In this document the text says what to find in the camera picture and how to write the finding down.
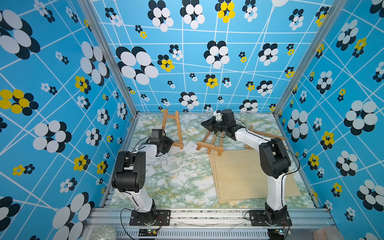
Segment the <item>plywood board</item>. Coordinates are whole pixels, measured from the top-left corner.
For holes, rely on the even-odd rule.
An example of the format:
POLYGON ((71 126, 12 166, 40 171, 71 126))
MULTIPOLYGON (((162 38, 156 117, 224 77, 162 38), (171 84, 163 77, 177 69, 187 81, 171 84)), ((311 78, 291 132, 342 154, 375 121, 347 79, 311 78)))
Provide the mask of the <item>plywood board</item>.
POLYGON ((256 150, 224 151, 209 154, 219 203, 268 196, 268 179, 256 150))

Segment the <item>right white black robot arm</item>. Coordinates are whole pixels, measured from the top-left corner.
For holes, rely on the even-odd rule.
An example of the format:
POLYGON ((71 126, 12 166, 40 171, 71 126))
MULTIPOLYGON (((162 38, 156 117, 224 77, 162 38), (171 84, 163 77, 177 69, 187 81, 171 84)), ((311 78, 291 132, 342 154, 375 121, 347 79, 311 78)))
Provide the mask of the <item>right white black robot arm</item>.
POLYGON ((267 175, 268 197, 265 203, 265 220, 271 226, 283 222, 292 226, 288 207, 285 201, 286 176, 289 173, 291 160, 284 143, 279 138, 265 138, 251 132, 245 124, 236 122, 230 109, 214 112, 214 116, 201 122, 210 132, 224 132, 226 137, 244 143, 257 150, 263 172, 267 175))

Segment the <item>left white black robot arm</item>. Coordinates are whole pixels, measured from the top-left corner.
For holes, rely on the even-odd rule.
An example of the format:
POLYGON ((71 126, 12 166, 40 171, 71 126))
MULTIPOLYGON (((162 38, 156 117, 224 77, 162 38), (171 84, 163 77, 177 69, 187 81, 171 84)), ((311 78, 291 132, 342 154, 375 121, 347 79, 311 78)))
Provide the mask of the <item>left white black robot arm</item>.
POLYGON ((174 141, 162 129, 153 129, 148 140, 133 151, 120 151, 112 174, 111 185, 119 193, 127 196, 134 209, 131 213, 131 226, 162 225, 163 218, 170 211, 158 211, 153 198, 144 188, 146 181, 146 161, 160 157, 170 151, 174 141))

